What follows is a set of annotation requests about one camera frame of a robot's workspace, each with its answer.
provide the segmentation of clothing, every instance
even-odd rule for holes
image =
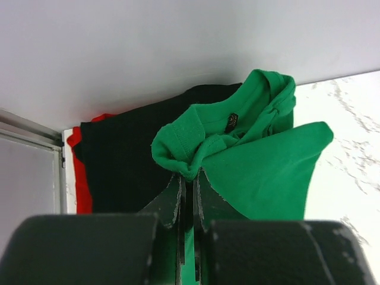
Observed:
[[[113,117],[112,114],[102,114],[94,119],[92,122],[99,122],[107,118]],[[74,148],[81,142],[82,135],[81,130],[78,126],[73,127],[72,135],[67,138],[67,143],[72,150],[72,162],[74,164],[74,174],[75,174],[75,194],[77,197],[77,214],[91,214],[92,213],[92,198],[90,195],[90,190],[88,189],[87,179],[86,179],[86,169],[81,160],[78,159],[75,154]]]
[[[240,85],[199,85],[101,122],[82,123],[82,140],[74,152],[85,166],[93,212],[134,213],[144,208],[172,175],[151,157],[157,131],[191,104],[226,100]]]
[[[215,191],[249,219],[303,219],[315,163],[333,133],[324,122],[293,129],[295,87],[292,77],[252,71],[229,99],[194,104],[164,126],[153,159],[188,181],[203,167]],[[182,277],[192,284],[192,232],[186,237]]]

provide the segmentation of metal frame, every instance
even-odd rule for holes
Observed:
[[[0,110],[0,137],[20,144],[51,151],[54,155],[55,213],[67,212],[65,172],[63,170],[62,136],[59,132]]]

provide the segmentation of green garment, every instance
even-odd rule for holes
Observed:
[[[253,70],[234,95],[194,104],[152,142],[157,164],[193,180],[200,167],[213,188],[249,219],[300,220],[315,163],[332,141],[324,122],[293,128],[295,82]],[[235,128],[225,133],[232,114]],[[195,283],[192,232],[186,236],[183,284]]]

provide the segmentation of green shirt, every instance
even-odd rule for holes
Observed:
[[[303,219],[315,163],[333,133],[324,122],[293,128],[295,88],[290,76],[253,70],[227,100],[194,104],[164,126],[153,159],[188,181],[203,167],[215,191],[249,219]],[[226,133],[232,114],[237,122]],[[194,251],[188,236],[186,256]],[[187,259],[182,271],[192,275],[194,263]]]

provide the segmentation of marble countertop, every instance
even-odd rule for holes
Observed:
[[[335,220],[356,235],[380,283],[380,72],[298,86],[295,126],[325,121],[333,142],[318,160],[305,219]],[[66,139],[72,130],[64,132]],[[76,212],[72,154],[65,144],[67,212]]]

